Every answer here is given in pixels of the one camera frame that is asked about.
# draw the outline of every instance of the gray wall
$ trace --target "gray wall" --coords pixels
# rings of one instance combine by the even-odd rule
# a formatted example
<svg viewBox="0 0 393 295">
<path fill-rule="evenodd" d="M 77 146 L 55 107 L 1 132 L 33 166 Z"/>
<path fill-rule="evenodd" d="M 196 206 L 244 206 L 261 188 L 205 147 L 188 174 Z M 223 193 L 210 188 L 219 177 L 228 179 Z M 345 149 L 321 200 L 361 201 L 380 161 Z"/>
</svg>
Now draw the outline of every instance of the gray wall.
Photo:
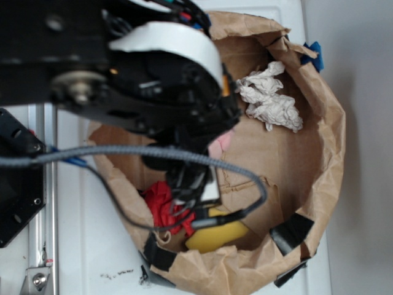
<svg viewBox="0 0 393 295">
<path fill-rule="evenodd" d="M 347 113 L 341 199 L 327 230 L 333 295 L 393 294 L 393 1 L 303 0 Z"/>
</svg>

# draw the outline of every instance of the brown paper bag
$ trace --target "brown paper bag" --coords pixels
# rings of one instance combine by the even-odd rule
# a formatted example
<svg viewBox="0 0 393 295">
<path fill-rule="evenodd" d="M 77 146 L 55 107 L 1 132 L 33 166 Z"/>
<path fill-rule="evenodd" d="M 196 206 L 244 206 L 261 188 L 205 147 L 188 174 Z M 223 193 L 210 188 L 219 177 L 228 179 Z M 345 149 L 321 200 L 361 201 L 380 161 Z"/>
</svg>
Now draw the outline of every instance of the brown paper bag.
<svg viewBox="0 0 393 295">
<path fill-rule="evenodd" d="M 265 182 L 269 199 L 243 220 L 250 232 L 235 245 L 200 254 L 196 250 L 176 255 L 169 271 L 154 266 L 177 288 L 196 294 L 250 294 L 278 275 L 312 257 L 337 203 L 343 176 L 345 115 L 332 91 L 311 63 L 300 56 L 316 53 L 290 43 L 287 28 L 266 18 L 227 12 L 210 12 L 212 38 L 234 79 L 282 61 L 286 72 L 277 78 L 281 93 L 292 96 L 303 118 L 303 130 L 293 133 L 242 116 L 235 137 L 222 159 L 250 169 Z M 244 109 L 246 105 L 239 100 Z M 148 139 L 115 127 L 92 125 L 91 144 L 147 144 Z M 152 215 L 137 189 L 146 189 L 162 173 L 145 167 L 138 157 L 97 156 L 96 164 L 113 188 L 123 209 L 133 219 L 153 224 Z M 224 208 L 244 208 L 258 197 L 248 179 L 218 171 Z M 269 230 L 298 213 L 314 221 L 304 242 L 283 256 Z M 125 223 L 138 249 L 143 251 L 149 233 Z"/>
</svg>

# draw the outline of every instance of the black tape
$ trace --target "black tape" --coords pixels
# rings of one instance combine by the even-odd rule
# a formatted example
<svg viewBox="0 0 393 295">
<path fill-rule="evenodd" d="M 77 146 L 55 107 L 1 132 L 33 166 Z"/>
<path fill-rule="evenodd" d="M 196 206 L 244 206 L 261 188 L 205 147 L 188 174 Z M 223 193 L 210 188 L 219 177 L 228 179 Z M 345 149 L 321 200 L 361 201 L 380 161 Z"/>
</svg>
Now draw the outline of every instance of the black tape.
<svg viewBox="0 0 393 295">
<path fill-rule="evenodd" d="M 294 275 L 301 270 L 302 268 L 307 267 L 307 260 L 302 261 L 298 266 L 295 266 L 293 269 L 289 270 L 286 273 L 283 273 L 282 275 L 279 275 L 277 277 L 277 280 L 274 281 L 274 284 L 278 287 L 281 288 L 285 283 L 287 283 L 291 278 L 294 277 Z"/>
<path fill-rule="evenodd" d="M 142 258 L 143 258 L 143 265 L 142 265 L 142 277 L 144 277 L 144 272 L 147 274 L 147 279 L 149 282 L 164 286 L 164 287 L 169 287 L 169 288 L 176 288 L 176 285 L 172 283 L 171 281 L 168 281 L 166 278 L 162 277 L 161 275 L 152 272 L 150 270 L 151 263 L 146 260 L 146 258 L 143 256 L 142 253 L 140 253 Z"/>
<path fill-rule="evenodd" d="M 172 266 L 177 253 L 160 248 L 157 245 L 157 239 L 155 238 L 155 235 L 150 233 L 149 238 L 146 241 L 143 255 L 149 264 L 152 264 L 156 268 L 167 272 Z"/>
<path fill-rule="evenodd" d="M 270 229 L 270 235 L 285 256 L 305 240 L 313 225 L 314 221 L 295 213 L 286 222 Z"/>
</svg>

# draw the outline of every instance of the black metal bracket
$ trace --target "black metal bracket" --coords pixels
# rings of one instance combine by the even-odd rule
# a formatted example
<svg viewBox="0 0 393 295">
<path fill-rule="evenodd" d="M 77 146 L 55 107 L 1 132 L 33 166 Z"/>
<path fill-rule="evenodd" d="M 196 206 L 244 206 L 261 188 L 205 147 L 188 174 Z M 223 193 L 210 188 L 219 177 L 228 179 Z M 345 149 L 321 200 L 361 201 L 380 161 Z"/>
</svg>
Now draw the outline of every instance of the black metal bracket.
<svg viewBox="0 0 393 295">
<path fill-rule="evenodd" d="M 34 157 L 45 145 L 0 108 L 0 155 Z M 6 247 L 44 207 L 44 168 L 0 168 L 0 248 Z"/>
</svg>

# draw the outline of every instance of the pink object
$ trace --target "pink object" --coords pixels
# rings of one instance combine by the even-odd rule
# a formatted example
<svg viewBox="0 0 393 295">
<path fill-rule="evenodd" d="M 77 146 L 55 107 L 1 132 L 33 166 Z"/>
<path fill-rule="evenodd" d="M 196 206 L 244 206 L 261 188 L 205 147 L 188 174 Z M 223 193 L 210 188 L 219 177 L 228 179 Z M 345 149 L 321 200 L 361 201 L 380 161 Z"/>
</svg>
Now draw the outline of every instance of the pink object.
<svg viewBox="0 0 393 295">
<path fill-rule="evenodd" d="M 231 140 L 234 134 L 234 129 L 231 129 L 223 135 L 220 135 L 216 140 L 214 140 L 209 146 L 210 157 L 220 159 L 222 153 L 229 150 Z"/>
</svg>

